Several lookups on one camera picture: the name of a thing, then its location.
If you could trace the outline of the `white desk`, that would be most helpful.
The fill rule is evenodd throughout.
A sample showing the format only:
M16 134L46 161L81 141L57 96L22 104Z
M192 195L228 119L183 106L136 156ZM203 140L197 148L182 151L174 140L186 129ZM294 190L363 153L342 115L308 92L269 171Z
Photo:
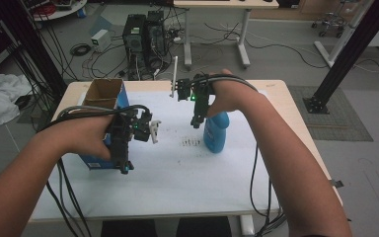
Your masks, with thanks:
M239 52L242 65L247 68L251 65L245 47L245 39L253 10L277 9L277 0L174 0L174 6L184 10L184 66L192 67L190 29L195 23L214 20L217 23L241 24L239 36L235 45Z

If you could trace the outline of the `white metal stand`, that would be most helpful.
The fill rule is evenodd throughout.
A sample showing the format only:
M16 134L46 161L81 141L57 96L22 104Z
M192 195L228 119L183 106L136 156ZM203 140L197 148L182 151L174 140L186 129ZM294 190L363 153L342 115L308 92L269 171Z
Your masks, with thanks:
M335 47L331 52L327 52L319 41L314 42L314 46L319 50L329 67L332 67L334 65L342 49L354 33L361 19L364 17L366 11L369 9L372 1L373 0L340 0L340 3L337 6L336 10L334 12L330 12L339 13L341 15L341 11L346 3L353 3L353 8L358 8L357 13L349 22L347 22L347 26L345 27L342 36L339 38L338 42L335 44ZM379 47L379 32L369 45Z

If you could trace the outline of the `person's right hand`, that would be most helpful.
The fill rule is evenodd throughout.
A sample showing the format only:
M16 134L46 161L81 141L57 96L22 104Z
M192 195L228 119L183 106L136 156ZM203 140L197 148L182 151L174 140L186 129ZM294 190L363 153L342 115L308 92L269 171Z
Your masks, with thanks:
M252 112L249 102L257 92L249 86L231 80L221 80L213 82L212 88L215 99L207 111L209 118L221 112L240 111L245 116Z

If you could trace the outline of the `white table mat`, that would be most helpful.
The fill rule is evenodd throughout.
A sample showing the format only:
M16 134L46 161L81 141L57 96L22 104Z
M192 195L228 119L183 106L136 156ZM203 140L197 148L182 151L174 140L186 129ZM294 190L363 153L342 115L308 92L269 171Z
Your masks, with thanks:
M129 92L160 121L158 139L131 141L134 168L91 170L76 154L63 158L69 182L87 218L131 218L276 210L262 156L244 116L230 114L224 149L214 154L203 130L190 125L193 103L167 91Z

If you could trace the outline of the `round white table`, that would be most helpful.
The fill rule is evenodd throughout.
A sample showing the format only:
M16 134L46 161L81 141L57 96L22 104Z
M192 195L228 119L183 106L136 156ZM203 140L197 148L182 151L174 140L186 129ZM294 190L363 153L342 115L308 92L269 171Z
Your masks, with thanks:
M31 10L36 22L59 19L82 10L88 0L66 0L68 5L55 5L51 1L34 6Z

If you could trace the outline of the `white cloth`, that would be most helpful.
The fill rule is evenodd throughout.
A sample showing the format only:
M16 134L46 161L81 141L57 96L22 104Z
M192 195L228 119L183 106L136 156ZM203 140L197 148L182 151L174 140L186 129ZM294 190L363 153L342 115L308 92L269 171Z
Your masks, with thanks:
M20 114L16 101L31 91L32 86L25 75L0 74L0 125Z

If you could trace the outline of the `white table leg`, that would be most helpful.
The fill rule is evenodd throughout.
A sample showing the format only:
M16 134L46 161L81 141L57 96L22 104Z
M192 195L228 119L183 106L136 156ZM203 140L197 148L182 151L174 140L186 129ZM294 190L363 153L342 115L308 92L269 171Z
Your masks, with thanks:
M255 225L253 217L250 214L240 215L240 227L241 234L243 237L254 237L255 236Z

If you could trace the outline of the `small white device box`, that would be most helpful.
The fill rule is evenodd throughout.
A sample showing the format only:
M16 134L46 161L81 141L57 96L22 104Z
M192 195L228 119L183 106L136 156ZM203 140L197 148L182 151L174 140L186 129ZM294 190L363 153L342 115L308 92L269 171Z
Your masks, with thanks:
M96 52L103 52L111 44L111 36L108 30L99 30L91 37L91 42Z

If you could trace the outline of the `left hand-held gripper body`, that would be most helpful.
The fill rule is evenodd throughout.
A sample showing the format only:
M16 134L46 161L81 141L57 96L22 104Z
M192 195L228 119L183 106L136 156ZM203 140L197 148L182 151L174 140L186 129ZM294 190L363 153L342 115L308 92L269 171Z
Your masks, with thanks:
M146 108L123 108L114 116L109 128L110 146L127 145L131 139L158 142L158 129L162 122L153 120Z

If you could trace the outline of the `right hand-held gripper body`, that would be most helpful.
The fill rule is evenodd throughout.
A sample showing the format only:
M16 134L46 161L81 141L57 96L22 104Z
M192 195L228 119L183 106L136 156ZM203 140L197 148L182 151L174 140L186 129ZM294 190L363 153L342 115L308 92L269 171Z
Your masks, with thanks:
M192 79L178 78L178 57L175 56L173 79L171 81L171 94L173 98L177 95L178 101L190 100L199 102L200 100L209 100L209 96L213 94L213 89L210 85L210 78L206 74L196 74Z

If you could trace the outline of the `black aluminium post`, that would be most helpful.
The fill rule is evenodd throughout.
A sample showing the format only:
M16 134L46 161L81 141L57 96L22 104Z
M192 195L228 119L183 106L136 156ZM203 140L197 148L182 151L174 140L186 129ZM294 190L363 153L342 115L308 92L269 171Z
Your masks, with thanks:
M378 31L379 0L373 0L317 91L311 98L303 99L309 114L327 114L329 112L326 104L330 97Z

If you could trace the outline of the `blue plastic bottle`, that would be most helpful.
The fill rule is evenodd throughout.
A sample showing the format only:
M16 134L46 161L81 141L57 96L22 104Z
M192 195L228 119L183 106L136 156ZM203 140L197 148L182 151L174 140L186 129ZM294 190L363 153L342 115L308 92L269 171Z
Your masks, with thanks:
M210 152L220 153L223 150L229 124L230 120L226 112L206 119L203 141Z

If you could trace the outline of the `blue cardboard box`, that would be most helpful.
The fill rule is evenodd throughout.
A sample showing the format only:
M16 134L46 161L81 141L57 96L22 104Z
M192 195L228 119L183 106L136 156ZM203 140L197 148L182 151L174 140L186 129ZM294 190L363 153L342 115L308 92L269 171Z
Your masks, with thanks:
M122 109L129 106L125 85L121 79L94 79L87 92L78 100L80 106ZM81 155L89 169L111 169L114 164L95 156Z

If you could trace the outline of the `person's left hand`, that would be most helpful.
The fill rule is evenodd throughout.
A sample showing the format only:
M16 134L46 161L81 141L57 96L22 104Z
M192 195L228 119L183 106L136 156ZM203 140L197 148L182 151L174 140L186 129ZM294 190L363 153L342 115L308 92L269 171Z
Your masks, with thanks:
M53 129L60 138L62 153L93 155L109 160L111 153L104 138L112 119L112 116L76 118L55 125Z

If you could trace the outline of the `black frame post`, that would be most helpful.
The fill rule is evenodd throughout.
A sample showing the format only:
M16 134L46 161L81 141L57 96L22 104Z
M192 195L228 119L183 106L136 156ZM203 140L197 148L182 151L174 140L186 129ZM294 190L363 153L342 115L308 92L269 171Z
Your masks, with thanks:
M26 49L43 76L53 98L60 100L67 85L40 39L35 22L21 0L0 0L0 17L11 34Z

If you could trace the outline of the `wheeled stool base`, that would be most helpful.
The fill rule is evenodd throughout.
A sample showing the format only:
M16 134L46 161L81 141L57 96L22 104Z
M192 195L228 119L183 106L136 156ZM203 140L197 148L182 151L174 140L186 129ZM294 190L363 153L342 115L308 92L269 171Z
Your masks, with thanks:
M335 36L337 39L339 39L342 36L346 26L346 19L339 13L325 13L322 17L318 18L312 23L311 28L322 28L318 33L318 36L320 38L326 36Z

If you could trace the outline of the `dark floor mat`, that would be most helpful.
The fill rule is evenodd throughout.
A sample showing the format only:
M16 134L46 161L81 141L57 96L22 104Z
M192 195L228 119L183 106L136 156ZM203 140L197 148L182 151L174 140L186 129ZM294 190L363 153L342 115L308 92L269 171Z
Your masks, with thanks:
M289 86L288 90L313 139L373 141L341 88L337 88L331 96L327 110L317 114L309 113L304 103L306 98L312 97L316 87Z

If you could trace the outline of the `black computer tower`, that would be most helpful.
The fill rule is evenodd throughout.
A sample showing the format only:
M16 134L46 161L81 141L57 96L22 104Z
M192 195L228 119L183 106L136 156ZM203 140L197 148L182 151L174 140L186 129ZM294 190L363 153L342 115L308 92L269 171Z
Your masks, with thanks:
M162 67L163 57L167 54L164 22L162 10L149 11L145 20L146 65L152 71Z
M142 79L142 70L145 68L146 42L144 24L146 16L130 14L122 32L122 39L128 60L128 80Z

